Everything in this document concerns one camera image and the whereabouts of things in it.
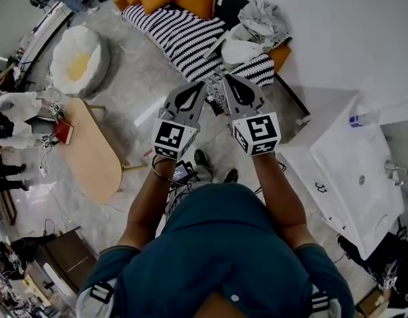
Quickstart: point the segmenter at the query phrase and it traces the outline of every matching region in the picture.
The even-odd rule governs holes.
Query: red book
[[[71,124],[59,119],[58,123],[54,124],[54,135],[63,144],[69,145],[72,138],[74,127]]]

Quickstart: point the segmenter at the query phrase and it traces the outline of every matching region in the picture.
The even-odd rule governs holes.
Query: white bean bag
[[[75,26],[63,33],[54,48],[50,73],[61,92],[84,97],[98,87],[109,64],[107,45],[99,33]]]

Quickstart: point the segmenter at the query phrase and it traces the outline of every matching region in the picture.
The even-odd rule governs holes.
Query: bathroom sink
[[[312,115],[308,125],[280,147],[334,230],[367,259],[404,211],[401,188],[384,164],[391,152],[379,125],[352,128],[356,96]]]

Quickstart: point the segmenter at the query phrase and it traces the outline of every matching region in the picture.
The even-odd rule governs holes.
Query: gray floor
[[[149,163],[150,158],[142,156],[150,150],[150,130],[158,107],[173,88],[185,82],[151,41],[122,22],[112,1],[100,4],[100,7],[95,15],[76,17],[72,22],[72,25],[83,24],[101,33],[108,40],[111,52],[109,72],[99,90],[87,100],[106,106],[107,110],[97,115],[101,117],[101,124],[114,133],[128,161],[131,164]],[[62,31],[41,55],[31,75],[36,85],[30,90],[44,88],[52,49]],[[278,113],[283,140],[288,141],[299,130],[295,120],[302,118],[303,114],[278,84],[264,91]],[[45,97],[63,103],[67,100],[66,97],[60,100],[55,91],[45,93]],[[146,110],[150,110],[149,117],[140,122],[144,118],[140,116]],[[256,189],[259,185],[252,161],[230,136],[226,128],[227,118],[224,115],[215,117],[210,106],[205,104],[200,123],[202,130],[185,159],[191,159],[193,151],[202,148],[216,168],[216,180],[220,181],[226,171],[235,166],[239,170],[239,182]],[[38,171],[41,160],[48,172],[46,178]],[[116,193],[107,204],[100,204],[82,194],[58,149],[46,156],[37,148],[6,152],[4,161],[7,164],[27,163],[28,170],[21,177],[30,179],[32,184],[28,192],[11,192],[18,211],[17,231],[12,231],[11,238],[41,235],[45,219],[49,218],[55,223],[56,231],[65,232],[81,226],[79,233],[95,252],[117,242],[125,228],[130,204],[148,173],[148,169],[143,169],[125,174],[121,186],[123,192]],[[305,206],[311,232],[333,260],[339,259],[342,250],[336,244],[336,233],[322,221],[315,202],[291,168],[285,174]],[[52,231],[52,223],[48,222],[46,228],[48,232]],[[347,258],[336,265],[350,284],[356,301],[373,286],[370,277]]]

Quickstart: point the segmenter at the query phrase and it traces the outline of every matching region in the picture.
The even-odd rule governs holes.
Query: faucet
[[[408,169],[406,167],[403,166],[398,166],[395,162],[392,162],[391,160],[387,160],[385,162],[385,171],[388,172],[388,178],[392,179],[393,181],[395,181],[395,186],[402,186],[404,185],[407,180],[408,180]],[[395,180],[394,179],[394,171],[397,170],[403,170],[405,172],[405,177],[403,179],[398,179]]]

